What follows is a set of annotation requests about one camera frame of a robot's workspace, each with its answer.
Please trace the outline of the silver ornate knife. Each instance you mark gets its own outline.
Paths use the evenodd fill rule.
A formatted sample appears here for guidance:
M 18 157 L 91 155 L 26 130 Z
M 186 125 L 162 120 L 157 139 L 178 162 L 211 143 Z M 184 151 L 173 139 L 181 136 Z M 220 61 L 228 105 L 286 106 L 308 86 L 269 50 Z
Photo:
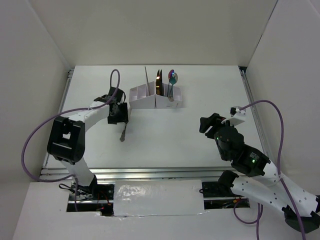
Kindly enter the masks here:
M 126 130 L 127 130 L 127 126 L 128 126 L 129 120 L 130 120 L 130 118 L 131 118 L 131 112 L 132 112 L 132 110 L 131 110 L 131 108 L 129 107 L 129 108 L 128 108 L 128 121 L 124 124 L 124 129 L 123 129 L 123 131 L 122 131 L 122 133 L 121 133 L 121 136 L 120 136 L 120 138 L 119 138 L 119 140 L 120 140 L 121 142 L 124 142 L 124 141 L 125 141 L 125 138 L 126 138 Z

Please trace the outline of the gold knife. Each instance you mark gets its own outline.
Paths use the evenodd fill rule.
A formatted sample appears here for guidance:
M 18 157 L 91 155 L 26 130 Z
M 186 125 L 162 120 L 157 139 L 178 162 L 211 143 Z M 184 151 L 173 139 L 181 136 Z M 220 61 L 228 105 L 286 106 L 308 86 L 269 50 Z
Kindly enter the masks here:
M 159 96 L 163 95 L 162 70 L 158 70 L 155 80 L 155 93 Z

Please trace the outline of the iridescent rainbow spoon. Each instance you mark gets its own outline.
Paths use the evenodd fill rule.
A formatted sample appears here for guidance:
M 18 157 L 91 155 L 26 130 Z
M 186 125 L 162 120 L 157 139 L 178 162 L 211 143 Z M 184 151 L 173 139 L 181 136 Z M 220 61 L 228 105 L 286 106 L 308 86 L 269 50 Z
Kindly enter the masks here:
M 168 73 L 168 89 L 167 89 L 167 97 L 168 97 L 168 94 L 169 94 L 169 91 L 170 91 L 170 88 L 171 88 L 171 85 L 170 85 L 169 80 L 170 80 L 170 78 L 173 76 L 174 72 L 175 72 L 175 71 L 172 69 L 172 70 L 170 70 L 170 71 L 169 71 L 169 73 Z

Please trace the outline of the black knife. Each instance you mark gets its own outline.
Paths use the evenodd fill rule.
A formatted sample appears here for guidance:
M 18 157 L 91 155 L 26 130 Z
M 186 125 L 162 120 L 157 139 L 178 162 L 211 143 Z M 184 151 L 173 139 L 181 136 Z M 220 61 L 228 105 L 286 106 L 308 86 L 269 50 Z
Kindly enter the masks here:
M 165 90 L 164 90 L 164 85 L 163 85 L 163 70 L 161 69 L 160 70 L 160 93 L 161 93 L 161 96 L 165 96 Z

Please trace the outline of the teal spoon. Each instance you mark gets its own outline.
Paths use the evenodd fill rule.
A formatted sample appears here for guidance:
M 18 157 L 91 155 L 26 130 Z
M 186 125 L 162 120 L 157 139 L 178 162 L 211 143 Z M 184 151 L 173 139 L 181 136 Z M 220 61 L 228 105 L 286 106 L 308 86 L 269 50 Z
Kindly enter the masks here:
M 174 88 L 174 85 L 175 85 L 176 83 L 177 83 L 176 78 L 172 76 L 172 77 L 169 79 L 169 84 L 170 84 L 170 91 L 169 91 L 169 93 L 168 93 L 168 97 L 169 97 L 169 98 L 173 98 L 173 88 Z

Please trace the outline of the silver ornate spoon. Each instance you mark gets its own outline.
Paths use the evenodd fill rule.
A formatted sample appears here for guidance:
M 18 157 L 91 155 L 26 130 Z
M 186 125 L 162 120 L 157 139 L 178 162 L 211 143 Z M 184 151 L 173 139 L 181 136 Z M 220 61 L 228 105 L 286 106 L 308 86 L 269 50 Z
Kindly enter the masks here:
M 178 82 L 178 74 L 174 72 L 172 76 L 175 79 L 175 84 L 176 84 Z

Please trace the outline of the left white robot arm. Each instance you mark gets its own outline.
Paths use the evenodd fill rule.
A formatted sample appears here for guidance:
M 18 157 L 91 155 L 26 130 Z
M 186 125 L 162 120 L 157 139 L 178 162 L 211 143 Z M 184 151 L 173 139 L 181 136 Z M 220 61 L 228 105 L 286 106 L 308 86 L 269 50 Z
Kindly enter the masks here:
M 77 189 L 88 200 L 97 197 L 99 185 L 84 159 L 86 132 L 102 120 L 110 125 L 127 124 L 128 111 L 125 92 L 111 87 L 108 94 L 95 98 L 84 110 L 67 117 L 59 115 L 53 121 L 47 152 L 76 177 Z

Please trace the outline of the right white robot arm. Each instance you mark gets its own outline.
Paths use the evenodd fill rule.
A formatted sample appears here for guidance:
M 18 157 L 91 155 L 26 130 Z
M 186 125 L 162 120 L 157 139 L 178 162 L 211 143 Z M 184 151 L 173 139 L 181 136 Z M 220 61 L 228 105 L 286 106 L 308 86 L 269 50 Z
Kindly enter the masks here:
M 320 197 L 299 187 L 278 173 L 276 165 L 259 149 L 245 144 L 236 125 L 243 123 L 243 111 L 229 118 L 213 113 L 200 118 L 199 132 L 213 139 L 223 161 L 234 171 L 225 170 L 218 179 L 223 196 L 231 194 L 249 198 L 284 215 L 287 225 L 310 233 L 320 227 Z

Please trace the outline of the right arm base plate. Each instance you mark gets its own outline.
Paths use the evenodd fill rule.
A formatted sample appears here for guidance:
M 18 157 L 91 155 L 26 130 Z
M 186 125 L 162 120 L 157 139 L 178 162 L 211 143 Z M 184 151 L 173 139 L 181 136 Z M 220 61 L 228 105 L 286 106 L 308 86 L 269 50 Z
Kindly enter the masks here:
M 217 181 L 202 182 L 202 188 L 199 190 L 204 198 L 218 198 L 218 197 L 239 197 L 232 193 L 231 187 L 233 182 L 239 175 L 231 170 L 225 170 Z

